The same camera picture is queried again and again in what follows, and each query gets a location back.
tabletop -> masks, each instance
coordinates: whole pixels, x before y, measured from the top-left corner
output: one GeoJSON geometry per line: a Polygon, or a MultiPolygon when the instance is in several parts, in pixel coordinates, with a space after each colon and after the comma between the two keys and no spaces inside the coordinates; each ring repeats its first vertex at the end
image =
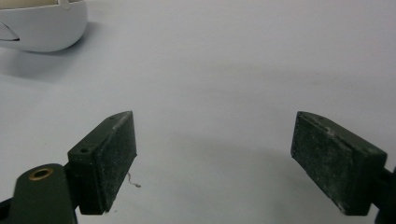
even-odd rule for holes
{"type": "Polygon", "coordinates": [[[90,223],[374,223],[345,217],[290,156],[297,111],[396,165],[396,2],[87,0],[69,49],[0,49],[0,201],[104,118],[134,111],[138,156],[90,223]]]}

white surface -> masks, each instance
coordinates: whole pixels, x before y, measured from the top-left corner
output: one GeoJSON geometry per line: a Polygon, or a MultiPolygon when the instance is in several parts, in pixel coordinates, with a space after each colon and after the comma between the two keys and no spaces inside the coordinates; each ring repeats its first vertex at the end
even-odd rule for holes
{"type": "Polygon", "coordinates": [[[79,223],[374,223],[344,217],[290,157],[298,110],[396,165],[394,1],[88,1],[52,54],[0,49],[0,199],[105,117],[138,157],[110,213],[79,223]]]}
{"type": "Polygon", "coordinates": [[[0,10],[0,22],[18,41],[0,40],[0,46],[36,52],[52,52],[75,44],[87,27],[87,4],[79,1],[60,5],[0,10]]]}

white table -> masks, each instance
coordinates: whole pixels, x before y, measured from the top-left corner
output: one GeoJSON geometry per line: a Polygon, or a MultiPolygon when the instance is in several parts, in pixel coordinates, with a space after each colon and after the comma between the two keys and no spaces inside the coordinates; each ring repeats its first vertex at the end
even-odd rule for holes
{"type": "Polygon", "coordinates": [[[0,49],[0,201],[107,116],[134,111],[137,189],[79,223],[374,223],[344,217],[290,157],[296,112],[396,165],[396,2],[88,0],[50,54],[0,49]]]}

